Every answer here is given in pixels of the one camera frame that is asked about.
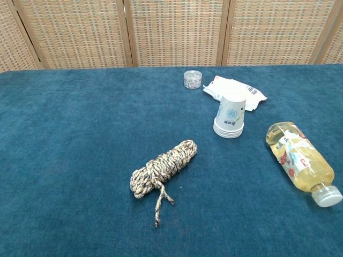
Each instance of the paper cup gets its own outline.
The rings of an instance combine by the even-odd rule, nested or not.
[[[215,118],[216,127],[228,132],[239,131],[243,128],[244,112],[245,98],[238,92],[224,92]]]
[[[213,122],[213,130],[215,131],[215,133],[223,138],[237,138],[239,137],[242,132],[243,132],[243,128],[244,128],[244,123],[242,125],[242,127],[239,129],[239,130],[236,130],[236,131],[227,131],[227,130],[223,130],[221,128],[219,128],[217,126],[217,123],[214,119],[214,122]]]

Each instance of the juice bottle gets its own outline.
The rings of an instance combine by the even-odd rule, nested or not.
[[[319,206],[332,206],[342,200],[339,190],[331,185],[333,169],[293,122],[273,124],[266,141],[293,184],[311,192]]]

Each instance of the woven screen panel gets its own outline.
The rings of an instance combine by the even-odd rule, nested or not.
[[[326,53],[323,63],[343,63],[343,23],[339,27],[339,30]]]
[[[236,0],[226,64],[308,64],[333,4]]]
[[[131,0],[138,66],[214,66],[223,0]]]
[[[5,0],[0,0],[0,38],[0,72],[37,69]]]
[[[116,1],[19,2],[47,68],[126,66]]]

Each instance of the bottle cap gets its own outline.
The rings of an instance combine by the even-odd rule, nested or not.
[[[319,206],[329,207],[339,203],[343,196],[335,186],[326,186],[313,192],[312,198]]]

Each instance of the rope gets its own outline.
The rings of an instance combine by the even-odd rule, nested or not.
[[[150,160],[145,167],[135,170],[130,179],[130,188],[136,198],[142,198],[152,189],[160,189],[160,196],[155,207],[155,228],[160,224],[159,214],[163,197],[174,205],[174,200],[167,194],[162,184],[180,172],[197,153],[197,145],[192,140],[182,141],[178,146],[156,159]]]

